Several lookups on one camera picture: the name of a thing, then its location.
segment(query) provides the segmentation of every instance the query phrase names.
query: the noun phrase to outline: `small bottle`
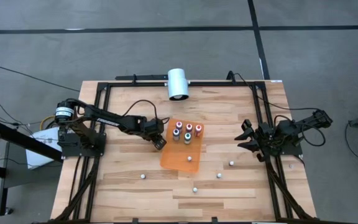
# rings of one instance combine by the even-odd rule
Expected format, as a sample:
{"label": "small bottle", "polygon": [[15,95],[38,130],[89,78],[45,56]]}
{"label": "small bottle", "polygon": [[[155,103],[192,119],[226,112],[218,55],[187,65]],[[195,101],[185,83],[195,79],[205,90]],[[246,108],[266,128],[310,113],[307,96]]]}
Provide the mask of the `small bottle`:
{"label": "small bottle", "polygon": [[182,127],[183,127],[183,124],[180,121],[178,121],[177,122],[177,130],[179,130],[179,133],[181,133]]}
{"label": "small bottle", "polygon": [[174,129],[172,134],[173,134],[173,140],[179,141],[179,139],[180,139],[180,132],[179,132],[179,130]]}
{"label": "small bottle", "polygon": [[186,125],[186,132],[191,133],[192,130],[193,130],[193,125],[187,124]]}
{"label": "small bottle", "polygon": [[185,144],[190,144],[190,142],[191,142],[191,134],[186,133],[185,134]]}
{"label": "small bottle", "polygon": [[198,137],[198,136],[201,135],[201,129],[202,129],[201,125],[197,125],[197,126],[196,126],[196,130],[194,131],[194,135],[195,135],[196,137]]}

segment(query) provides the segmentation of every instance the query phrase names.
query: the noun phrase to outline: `orange plastic board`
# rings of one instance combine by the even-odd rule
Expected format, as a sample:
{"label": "orange plastic board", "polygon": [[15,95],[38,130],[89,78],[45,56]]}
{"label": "orange plastic board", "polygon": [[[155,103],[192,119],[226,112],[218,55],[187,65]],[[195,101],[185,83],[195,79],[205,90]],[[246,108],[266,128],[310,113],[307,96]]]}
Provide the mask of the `orange plastic board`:
{"label": "orange plastic board", "polygon": [[[180,133],[179,141],[173,140],[173,130],[176,128],[176,123],[180,121],[183,124],[182,132]],[[186,125],[193,125],[191,132],[190,144],[185,144]],[[201,125],[201,134],[196,137],[195,129],[197,125]],[[185,172],[198,172],[200,168],[201,145],[203,143],[204,125],[192,121],[182,121],[178,119],[170,119],[167,128],[167,135],[165,139],[167,144],[162,149],[162,156],[160,165],[166,169],[180,170]]]}

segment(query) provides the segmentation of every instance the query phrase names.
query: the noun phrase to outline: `wooden table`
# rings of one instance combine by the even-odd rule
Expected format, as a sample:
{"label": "wooden table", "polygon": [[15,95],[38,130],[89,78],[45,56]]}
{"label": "wooden table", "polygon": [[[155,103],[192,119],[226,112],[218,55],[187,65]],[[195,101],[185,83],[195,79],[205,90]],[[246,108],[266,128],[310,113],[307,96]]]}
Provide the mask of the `wooden table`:
{"label": "wooden table", "polygon": [[[97,84],[83,82],[80,100],[93,104]],[[270,102],[288,107],[283,83],[266,81],[266,86]],[[92,222],[131,222],[132,218],[139,218],[140,222],[210,222],[211,217],[218,217],[219,221],[274,220],[265,164],[255,154],[237,147],[238,142],[233,140],[242,133],[240,125],[244,119],[250,119],[257,127],[251,90],[244,86],[203,86],[190,87],[189,92],[187,100],[172,102],[165,87],[112,88],[108,110],[114,113],[123,114],[136,100],[147,99],[156,104],[159,118],[202,122],[205,133],[200,171],[189,174],[163,169],[160,152],[151,143],[107,126],[108,140],[99,165]],[[263,102],[260,105],[265,114]],[[273,117],[291,116],[287,110],[271,110]],[[137,104],[130,114],[154,117],[153,108],[147,103]],[[68,204],[76,160],[69,158],[63,164],[51,218]],[[306,212],[315,216],[303,165],[293,156],[283,156],[282,160],[289,191]],[[217,179],[217,173],[222,173],[222,178]],[[193,187],[198,188],[197,193],[193,193]],[[284,217],[278,189],[277,194]],[[86,199],[81,204],[80,218],[85,207]]]}

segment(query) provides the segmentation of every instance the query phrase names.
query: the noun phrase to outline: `black metal frame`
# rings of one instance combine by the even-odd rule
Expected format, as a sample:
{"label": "black metal frame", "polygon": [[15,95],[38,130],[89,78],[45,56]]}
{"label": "black metal frame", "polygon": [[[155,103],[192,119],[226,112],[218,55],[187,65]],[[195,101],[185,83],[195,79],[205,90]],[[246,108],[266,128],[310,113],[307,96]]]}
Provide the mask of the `black metal frame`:
{"label": "black metal frame", "polygon": [[[6,144],[5,148],[5,156],[4,158],[7,158],[9,152],[9,143]],[[6,169],[3,167],[7,167],[7,160],[4,160],[2,169]],[[6,202],[7,202],[7,192],[8,188],[5,188],[5,178],[1,178],[1,187],[0,187],[0,216],[5,215],[6,211]]]}
{"label": "black metal frame", "polygon": [[[263,122],[262,111],[260,109],[259,97],[257,94],[257,91],[260,90],[262,92],[262,99],[264,102],[264,107],[265,107],[268,124],[273,126],[273,119],[272,119],[272,114],[271,114],[269,103],[268,103],[269,99],[267,97],[267,89],[265,86],[265,82],[263,82],[263,81],[261,81],[261,82],[236,82],[236,79],[234,78],[234,74],[231,71],[227,75],[226,79],[230,80],[231,82],[229,82],[229,81],[226,81],[226,82],[209,82],[209,81],[190,82],[189,87],[192,87],[192,86],[249,86],[250,89],[252,90],[252,95],[254,98],[255,111],[256,111],[258,123],[262,123]],[[94,100],[94,105],[98,106],[100,104],[101,93],[103,90],[106,90],[106,94],[104,96],[104,103],[103,103],[103,109],[106,110],[108,108],[108,103],[109,103],[109,98],[110,98],[112,87],[133,87],[133,86],[164,87],[165,82],[137,82],[137,77],[134,75],[132,81],[127,82],[127,83],[105,83],[105,82],[98,83],[96,96],[95,96],[95,100]],[[95,122],[91,123],[91,128],[95,128]],[[100,133],[104,132],[104,130],[105,130],[105,125],[101,124],[99,127],[99,132]],[[81,207],[81,200],[79,200],[78,203],[73,207],[74,214],[73,214],[72,220],[67,220],[67,219],[66,220],[55,220],[55,223],[86,223],[86,222],[90,222],[92,206],[93,206],[93,198],[94,198],[94,193],[95,193],[94,190],[96,187],[97,170],[98,170],[98,166],[99,166],[99,157],[94,158],[93,169],[96,168],[96,170],[94,170],[94,172],[92,172],[92,177],[90,177],[89,175],[86,176],[87,171],[88,171],[89,159],[90,159],[89,157],[85,157],[83,167],[81,170],[80,184],[78,187],[78,190],[81,191],[80,195],[78,195],[78,193],[77,193],[74,196],[74,198],[78,198],[78,197],[82,198],[83,192],[86,189],[86,187],[84,188],[84,184],[89,184],[89,183],[85,183],[85,180],[91,178],[91,182],[89,184],[89,194],[88,194],[88,201],[87,201],[87,205],[86,205],[85,218],[79,219],[79,212],[80,212],[80,207]],[[276,162],[276,167],[277,167],[278,173],[276,173],[274,171],[273,164],[271,163],[270,159],[265,161],[266,170],[268,173],[268,182],[269,182],[269,187],[270,187],[270,193],[272,196],[272,205],[273,205],[276,222],[331,223],[331,224],[339,223],[339,222],[320,221],[318,219],[310,219],[311,217],[304,212],[303,213],[298,212],[298,216],[302,219],[293,218],[292,209],[294,209],[295,211],[299,211],[299,209],[301,211],[303,211],[303,210],[300,208],[300,206],[297,204],[296,200],[291,196],[290,192],[287,190],[287,185],[285,182],[285,176],[284,176],[284,171],[283,171],[283,166],[282,166],[282,161],[281,161],[280,156],[277,156],[275,158],[275,162]],[[283,198],[284,198],[284,202],[285,202],[285,211],[287,214],[286,218],[282,218],[282,216],[280,214],[280,206],[278,204],[277,191],[275,188],[276,185],[282,191],[283,196],[284,196]],[[134,218],[132,223],[138,223],[138,219]],[[207,222],[189,222],[189,223],[191,223],[191,224],[200,223],[201,224],[201,223],[207,223]],[[213,217],[212,223],[218,223],[218,219],[216,217]],[[220,223],[246,224],[246,223],[250,223],[250,222],[220,222]]]}
{"label": "black metal frame", "polygon": [[28,137],[25,134],[18,132],[16,129],[12,129],[4,124],[0,123],[0,135],[1,138],[11,143],[22,146],[37,154],[51,158],[58,162],[63,162],[62,153],[34,138]]}

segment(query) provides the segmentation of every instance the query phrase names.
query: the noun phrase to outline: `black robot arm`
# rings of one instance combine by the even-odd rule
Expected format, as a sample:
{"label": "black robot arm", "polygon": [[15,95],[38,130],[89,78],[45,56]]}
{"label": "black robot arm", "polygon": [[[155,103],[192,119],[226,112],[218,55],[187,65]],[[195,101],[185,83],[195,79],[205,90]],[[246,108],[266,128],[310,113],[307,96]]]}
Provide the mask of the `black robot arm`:
{"label": "black robot arm", "polygon": [[82,147],[104,147],[102,144],[104,144],[103,138],[106,138],[105,135],[87,128],[83,124],[85,121],[98,121],[115,126],[123,133],[133,134],[146,141],[151,141],[158,150],[161,150],[166,144],[161,135],[164,131],[161,119],[153,118],[148,121],[145,116],[121,116],[70,98],[60,102],[55,113],[55,122],[60,127],[58,133],[59,145],[62,147],[73,146],[73,141],[66,138],[68,130],[72,129],[80,137]]}
{"label": "black robot arm", "polygon": [[[242,142],[238,146],[252,152],[261,151],[262,155],[259,154],[258,159],[263,162],[268,156],[277,156],[286,145],[299,145],[305,139],[305,131],[313,128],[321,132],[319,128],[328,128],[332,122],[325,111],[317,110],[310,117],[300,121],[286,118],[286,120],[280,121],[276,127],[270,127],[267,123],[259,124],[259,127],[254,131],[251,122],[246,119],[241,126],[244,133],[236,137],[235,140],[250,138],[250,141]],[[322,146],[325,143],[325,137],[322,136],[324,141],[321,144],[312,144],[307,139],[305,140],[313,146]]]}

